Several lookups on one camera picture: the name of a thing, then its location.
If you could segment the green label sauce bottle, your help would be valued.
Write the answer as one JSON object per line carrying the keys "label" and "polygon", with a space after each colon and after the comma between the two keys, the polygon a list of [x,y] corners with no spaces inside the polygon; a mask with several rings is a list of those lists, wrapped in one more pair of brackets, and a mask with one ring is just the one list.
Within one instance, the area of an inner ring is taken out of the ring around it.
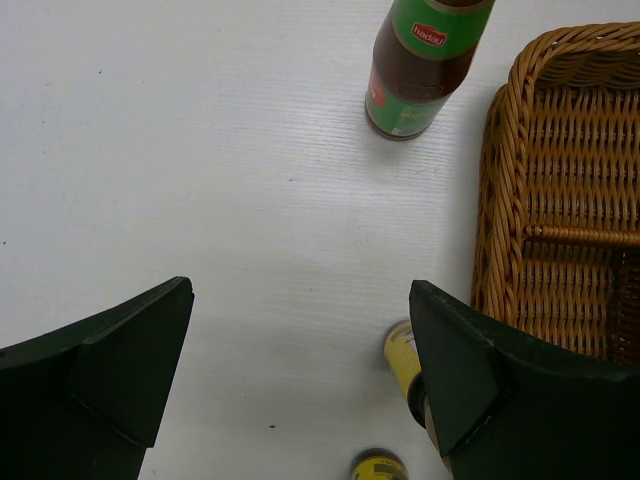
{"label": "green label sauce bottle", "polygon": [[394,140],[420,136],[468,74],[491,0],[395,0],[376,36],[367,119]]}

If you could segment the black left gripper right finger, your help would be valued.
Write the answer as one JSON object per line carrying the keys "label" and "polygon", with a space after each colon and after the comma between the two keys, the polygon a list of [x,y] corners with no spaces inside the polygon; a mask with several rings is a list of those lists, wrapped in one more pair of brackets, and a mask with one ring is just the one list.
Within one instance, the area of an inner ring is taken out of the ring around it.
{"label": "black left gripper right finger", "polygon": [[479,313],[425,280],[410,318],[438,449],[457,479],[635,479],[639,371]]}

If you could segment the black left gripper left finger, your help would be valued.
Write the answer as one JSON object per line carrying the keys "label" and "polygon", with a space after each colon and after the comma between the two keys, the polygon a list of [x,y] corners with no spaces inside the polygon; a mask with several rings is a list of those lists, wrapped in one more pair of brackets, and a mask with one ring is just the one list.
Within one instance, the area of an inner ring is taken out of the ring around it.
{"label": "black left gripper left finger", "polygon": [[135,479],[154,447],[195,295],[174,277],[1,350],[4,479]]}

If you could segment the brown wicker basket tray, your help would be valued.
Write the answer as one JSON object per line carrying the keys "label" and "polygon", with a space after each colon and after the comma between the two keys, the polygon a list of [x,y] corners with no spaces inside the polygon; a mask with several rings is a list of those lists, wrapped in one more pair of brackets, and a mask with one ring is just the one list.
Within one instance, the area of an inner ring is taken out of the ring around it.
{"label": "brown wicker basket tray", "polygon": [[474,309],[639,363],[639,26],[563,27],[516,57],[488,110]]}

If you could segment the small yellow label bottle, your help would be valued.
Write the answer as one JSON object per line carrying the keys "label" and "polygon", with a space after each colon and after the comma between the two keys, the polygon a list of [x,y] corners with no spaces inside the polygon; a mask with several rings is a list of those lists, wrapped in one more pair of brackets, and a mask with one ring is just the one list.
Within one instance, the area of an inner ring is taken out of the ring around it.
{"label": "small yellow label bottle", "polygon": [[387,331],[383,355],[413,419],[425,429],[426,390],[416,342],[409,319],[402,319]]}

